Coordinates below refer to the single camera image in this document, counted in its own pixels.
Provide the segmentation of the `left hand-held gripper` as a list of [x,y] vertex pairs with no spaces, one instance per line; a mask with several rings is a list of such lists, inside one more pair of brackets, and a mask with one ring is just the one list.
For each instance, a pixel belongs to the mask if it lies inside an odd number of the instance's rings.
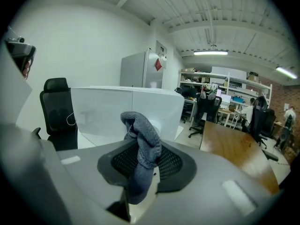
[[17,39],[9,38],[6,41],[6,46],[12,59],[20,70],[25,69],[27,62],[30,60],[33,61],[36,53],[36,47],[25,43],[25,39],[23,37],[19,37]]

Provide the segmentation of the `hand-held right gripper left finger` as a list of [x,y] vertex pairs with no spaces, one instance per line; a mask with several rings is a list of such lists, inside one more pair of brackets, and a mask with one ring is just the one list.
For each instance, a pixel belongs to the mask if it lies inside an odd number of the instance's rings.
[[127,179],[111,160],[135,141],[127,139],[102,146],[57,153],[68,183],[61,196],[73,225],[128,225]]

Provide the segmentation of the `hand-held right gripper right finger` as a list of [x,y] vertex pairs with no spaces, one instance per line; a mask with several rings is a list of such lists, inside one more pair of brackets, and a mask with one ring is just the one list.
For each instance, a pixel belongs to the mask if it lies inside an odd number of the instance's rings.
[[267,225],[280,199],[227,159],[175,142],[190,155],[195,177],[181,191],[160,193],[150,207],[150,225]]

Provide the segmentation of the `dark blue cloth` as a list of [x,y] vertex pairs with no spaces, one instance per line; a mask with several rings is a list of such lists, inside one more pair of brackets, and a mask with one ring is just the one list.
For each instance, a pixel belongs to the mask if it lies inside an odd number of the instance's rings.
[[136,139],[139,146],[137,165],[128,179],[127,189],[128,203],[137,205],[147,196],[157,159],[161,156],[162,145],[153,125],[141,113],[123,112],[120,119],[127,129],[124,139]]

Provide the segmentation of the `large white board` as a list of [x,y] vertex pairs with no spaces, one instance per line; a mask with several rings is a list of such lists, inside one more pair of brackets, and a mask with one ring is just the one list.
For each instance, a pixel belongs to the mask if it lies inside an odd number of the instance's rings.
[[102,146],[124,139],[123,112],[144,115],[163,140],[175,141],[183,131],[180,118],[184,98],[175,91],[157,88],[89,86],[71,88],[78,128],[78,148]]

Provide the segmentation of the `person's left hand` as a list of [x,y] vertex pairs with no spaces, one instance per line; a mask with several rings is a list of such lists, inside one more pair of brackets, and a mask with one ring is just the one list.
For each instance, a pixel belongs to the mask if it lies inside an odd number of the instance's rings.
[[30,71],[31,67],[31,60],[27,61],[27,63],[24,65],[24,69],[22,71],[22,75],[25,78],[25,80],[28,78],[28,73]]

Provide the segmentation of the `wooden table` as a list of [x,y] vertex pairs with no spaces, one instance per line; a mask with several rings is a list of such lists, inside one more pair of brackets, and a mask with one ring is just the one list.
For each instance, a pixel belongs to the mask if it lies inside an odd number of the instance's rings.
[[279,191],[275,174],[251,135],[207,121],[200,150],[227,159],[263,185],[271,194]]

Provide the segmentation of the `black mesh office chair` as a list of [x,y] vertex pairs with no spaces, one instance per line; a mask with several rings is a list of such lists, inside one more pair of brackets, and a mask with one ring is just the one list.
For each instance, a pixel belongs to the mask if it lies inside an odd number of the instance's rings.
[[66,78],[47,79],[40,95],[48,139],[56,151],[78,148],[71,89]]

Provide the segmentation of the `black office chair with jacket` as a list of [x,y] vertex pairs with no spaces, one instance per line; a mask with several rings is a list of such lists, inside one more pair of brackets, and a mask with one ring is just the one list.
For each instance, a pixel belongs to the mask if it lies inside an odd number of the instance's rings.
[[203,134],[206,121],[217,123],[217,113],[222,98],[217,95],[219,86],[215,83],[204,83],[200,93],[196,95],[196,105],[192,112],[192,121],[189,130],[194,130],[188,137]]

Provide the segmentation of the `white shelving rack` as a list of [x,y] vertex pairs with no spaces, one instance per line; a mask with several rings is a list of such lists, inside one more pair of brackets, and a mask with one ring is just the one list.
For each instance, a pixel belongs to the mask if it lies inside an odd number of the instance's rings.
[[266,99],[267,105],[270,105],[272,95],[272,85],[266,86],[261,83],[250,80],[239,79],[232,77],[229,74],[214,74],[206,72],[179,72],[178,85],[187,84],[189,86],[202,86],[205,78],[209,78],[209,83],[213,83],[213,79],[219,79],[221,82],[217,83],[221,91],[225,91],[226,95],[231,96],[230,104],[236,104],[237,107],[246,107],[248,104],[244,100],[239,102],[234,100],[234,97],[258,98],[263,96]]

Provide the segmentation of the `silver refrigerator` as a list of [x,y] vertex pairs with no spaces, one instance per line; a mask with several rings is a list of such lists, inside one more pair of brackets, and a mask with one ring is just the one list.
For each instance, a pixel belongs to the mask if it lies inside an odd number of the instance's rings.
[[151,49],[122,58],[120,86],[162,88],[164,68],[155,69],[157,58]]

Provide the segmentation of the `ceiling tube light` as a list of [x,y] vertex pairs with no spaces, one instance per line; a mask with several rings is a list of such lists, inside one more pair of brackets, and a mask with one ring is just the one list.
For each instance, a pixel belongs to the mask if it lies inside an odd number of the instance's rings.
[[194,55],[228,55],[227,51],[194,51]]
[[285,69],[283,67],[278,66],[278,67],[276,67],[276,70],[278,72],[286,75],[287,77],[289,77],[291,79],[297,79],[298,78],[298,76],[295,73],[293,73],[293,72],[291,72],[291,71],[289,71],[289,70],[287,70],[287,69]]

